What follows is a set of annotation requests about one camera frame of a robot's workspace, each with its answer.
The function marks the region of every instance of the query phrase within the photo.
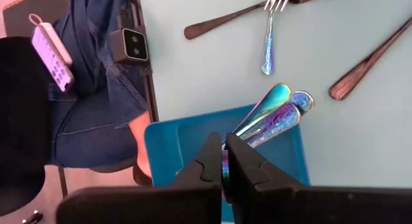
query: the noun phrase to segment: light blue table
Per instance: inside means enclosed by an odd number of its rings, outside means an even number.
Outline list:
[[[412,29],[343,102],[328,88],[412,15],[412,0],[315,0],[275,17],[276,72],[260,71],[267,13],[195,40],[183,29],[262,0],[142,0],[160,120],[253,104],[276,82],[304,89],[314,185],[412,187]]]

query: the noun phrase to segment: white remote control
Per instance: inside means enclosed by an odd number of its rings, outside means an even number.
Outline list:
[[[72,60],[53,26],[50,23],[36,23],[32,44],[60,90],[69,90],[74,83],[69,70]]]

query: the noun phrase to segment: small black camera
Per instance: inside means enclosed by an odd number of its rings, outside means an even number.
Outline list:
[[[110,35],[111,54],[115,63],[141,64],[149,60],[146,36],[139,31],[121,28]]]

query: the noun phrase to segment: brown utensil handle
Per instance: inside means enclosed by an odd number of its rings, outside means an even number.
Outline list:
[[[223,25],[224,23],[231,21],[243,14],[246,14],[250,11],[253,11],[257,8],[261,8],[266,4],[266,1],[260,2],[258,4],[255,4],[253,6],[250,6],[248,8],[245,8],[243,10],[234,12],[232,14],[228,14],[228,15],[224,15],[222,17],[219,18],[215,18],[215,19],[211,19],[209,21],[204,21],[202,23],[197,23],[197,24],[192,24],[188,27],[185,28],[184,30],[184,34],[186,39],[191,40],[194,38],[197,38],[198,36],[205,34],[207,32],[209,32],[210,30],[217,28],[221,25]]]
[[[309,0],[290,0],[292,3],[304,3],[307,2]],[[221,25],[223,25],[224,23],[231,21],[243,14],[246,14],[250,11],[253,11],[257,8],[261,8],[266,4],[266,1],[262,1],[258,4],[255,4],[253,6],[250,6],[248,8],[245,8],[243,10],[234,12],[232,14],[228,14],[228,15],[224,15],[222,17],[219,18],[215,18],[215,19],[211,19],[209,21],[204,21],[202,23],[197,23],[197,24],[192,24],[188,27],[185,28],[184,30],[184,34],[186,39],[191,40],[194,38],[197,38],[209,31],[211,31],[214,28],[217,28]]]
[[[336,100],[344,100],[363,77],[369,72],[380,57],[391,47],[391,45],[412,25],[412,17],[410,17],[402,27],[400,27],[388,40],[381,44],[369,56],[363,59],[358,65],[352,68],[349,72],[343,75],[329,89],[329,95]]]

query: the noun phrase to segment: iridescent fork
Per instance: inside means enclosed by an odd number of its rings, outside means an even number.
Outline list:
[[[263,48],[263,57],[262,57],[262,66],[261,70],[265,75],[271,75],[275,72],[274,64],[274,47],[273,47],[273,15],[274,12],[282,12],[285,9],[286,4],[289,0],[267,0],[265,5],[265,10],[269,8],[269,17],[268,24],[265,34],[265,44]]]

